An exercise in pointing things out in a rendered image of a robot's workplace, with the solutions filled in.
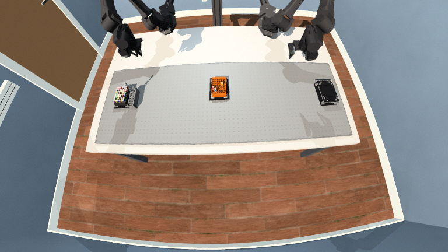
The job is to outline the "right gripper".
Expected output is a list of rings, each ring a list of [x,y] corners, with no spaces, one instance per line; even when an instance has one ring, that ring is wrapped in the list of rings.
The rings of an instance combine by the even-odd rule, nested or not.
[[[137,45],[136,45],[136,47],[131,48],[131,54],[136,56],[136,57],[138,57],[138,54],[140,56],[142,56],[142,50],[141,50],[142,43],[141,42],[143,41],[143,39],[142,38],[136,38],[136,41],[137,41]],[[132,51],[135,51],[135,53],[132,52]]]

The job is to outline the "orange tube rack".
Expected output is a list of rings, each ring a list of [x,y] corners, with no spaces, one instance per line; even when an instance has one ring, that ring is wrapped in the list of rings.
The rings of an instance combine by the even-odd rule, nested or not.
[[[216,92],[212,90],[212,97],[226,97],[226,86],[221,86],[221,84],[217,84],[221,82],[225,83],[223,85],[226,85],[226,77],[212,77],[212,86],[216,88]]]

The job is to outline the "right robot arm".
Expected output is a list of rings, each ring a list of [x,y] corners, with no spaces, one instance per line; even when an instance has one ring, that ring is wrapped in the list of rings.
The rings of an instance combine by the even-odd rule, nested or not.
[[[173,26],[172,15],[169,14],[167,16],[163,16],[154,8],[152,8],[152,10],[148,8],[142,0],[129,1],[141,14],[142,21],[147,29],[154,30],[157,29],[158,26],[159,31],[162,32]],[[100,4],[102,28],[113,34],[113,43],[119,48],[118,53],[122,57],[130,57],[131,48],[137,46],[137,41],[134,35],[132,35],[129,25],[123,23],[123,19],[119,16],[119,14],[117,14],[114,6],[114,0],[100,0]],[[145,17],[146,15],[147,17]]]

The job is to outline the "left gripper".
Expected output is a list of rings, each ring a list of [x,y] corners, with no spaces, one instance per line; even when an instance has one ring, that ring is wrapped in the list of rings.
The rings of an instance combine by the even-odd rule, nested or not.
[[[295,51],[303,51],[299,49],[299,42],[300,40],[293,40],[292,43],[288,43],[288,50],[289,50],[289,59],[292,58],[292,56],[295,54],[294,53],[294,48],[295,47]],[[290,52],[291,51],[291,52]],[[305,54],[305,51],[303,51],[303,53]]]

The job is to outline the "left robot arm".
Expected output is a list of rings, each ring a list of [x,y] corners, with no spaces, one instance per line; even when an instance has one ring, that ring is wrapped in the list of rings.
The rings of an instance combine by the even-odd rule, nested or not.
[[[280,9],[273,17],[262,17],[262,29],[277,33],[279,31],[287,32],[292,22],[293,16],[304,0],[291,0],[282,10]],[[284,16],[288,17],[288,19]],[[331,32],[335,26],[334,18],[334,0],[320,0],[320,5],[315,18],[311,20],[303,33],[299,42],[299,49],[305,51],[306,61],[316,60],[318,50],[323,45],[323,36]],[[306,50],[305,50],[306,49]]]

